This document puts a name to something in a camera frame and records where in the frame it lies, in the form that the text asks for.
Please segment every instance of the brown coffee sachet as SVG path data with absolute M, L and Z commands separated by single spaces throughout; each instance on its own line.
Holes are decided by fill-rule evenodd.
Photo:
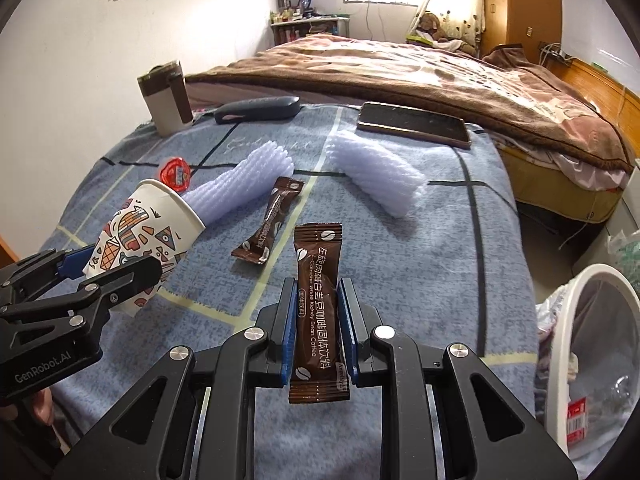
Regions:
M 273 185 L 262 225 L 253 236 L 231 251 L 231 255 L 252 264 L 263 265 L 269 259 L 271 247 L 289 212 L 289 206 L 302 191 L 302 186 L 304 182 L 300 180 L 278 177 Z
M 341 224 L 296 226 L 298 316 L 289 402 L 349 400 L 336 284 L 342 246 Z

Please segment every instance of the brown blanket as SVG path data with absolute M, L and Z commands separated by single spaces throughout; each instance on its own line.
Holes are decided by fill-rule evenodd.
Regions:
M 631 172 L 621 134 L 546 69 L 507 46 L 484 60 L 408 44 L 308 36 L 187 83 L 244 83 L 414 106 L 460 117 L 603 170 Z

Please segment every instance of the barcode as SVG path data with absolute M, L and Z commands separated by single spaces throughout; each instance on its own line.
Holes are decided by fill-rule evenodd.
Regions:
M 566 433 L 571 434 L 574 431 L 583 430 L 586 427 L 587 414 L 583 413 L 574 418 L 569 418 L 566 422 Z

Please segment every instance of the red plastic lid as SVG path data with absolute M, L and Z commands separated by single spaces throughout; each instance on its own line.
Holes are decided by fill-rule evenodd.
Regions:
M 191 183 L 191 168 L 186 160 L 174 156 L 160 167 L 158 180 L 175 192 L 185 192 Z

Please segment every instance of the trash can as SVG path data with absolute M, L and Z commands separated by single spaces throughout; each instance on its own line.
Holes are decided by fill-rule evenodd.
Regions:
M 640 418 L 638 296 L 613 267 L 589 266 L 538 306 L 538 333 L 536 415 L 581 479 L 613 478 L 640 453 L 627 428 Z

